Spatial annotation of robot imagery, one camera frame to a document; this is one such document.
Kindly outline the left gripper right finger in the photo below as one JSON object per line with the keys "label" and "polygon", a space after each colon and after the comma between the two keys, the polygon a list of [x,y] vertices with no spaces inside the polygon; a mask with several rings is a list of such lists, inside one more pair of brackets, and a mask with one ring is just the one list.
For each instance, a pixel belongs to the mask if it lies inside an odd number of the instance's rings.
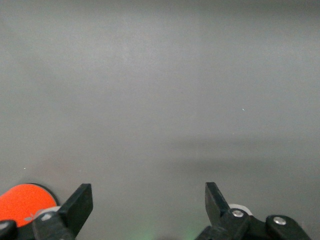
{"label": "left gripper right finger", "polygon": [[229,205],[215,182],[205,184],[205,210],[211,225],[197,240],[309,240],[309,235],[292,218],[269,215],[258,220],[244,206]]}

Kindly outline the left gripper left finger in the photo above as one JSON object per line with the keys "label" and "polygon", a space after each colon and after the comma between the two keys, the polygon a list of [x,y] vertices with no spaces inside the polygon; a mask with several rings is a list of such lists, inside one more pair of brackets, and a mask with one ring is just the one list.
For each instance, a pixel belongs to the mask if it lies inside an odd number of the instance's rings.
{"label": "left gripper left finger", "polygon": [[42,185],[19,184],[0,196],[0,238],[74,240],[92,210],[89,183],[81,184],[63,204]]}

